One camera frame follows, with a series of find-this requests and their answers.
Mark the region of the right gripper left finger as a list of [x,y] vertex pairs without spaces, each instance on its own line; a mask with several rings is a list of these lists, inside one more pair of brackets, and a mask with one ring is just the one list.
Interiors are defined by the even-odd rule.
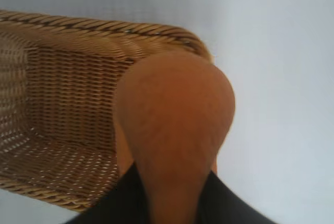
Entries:
[[136,165],[130,166],[115,188],[107,192],[88,210],[67,223],[151,223],[144,186]]

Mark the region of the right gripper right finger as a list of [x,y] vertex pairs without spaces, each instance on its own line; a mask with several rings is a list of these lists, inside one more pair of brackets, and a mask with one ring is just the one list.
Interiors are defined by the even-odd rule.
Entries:
[[235,195],[210,172],[200,196],[200,222],[207,224],[268,223],[269,219]]

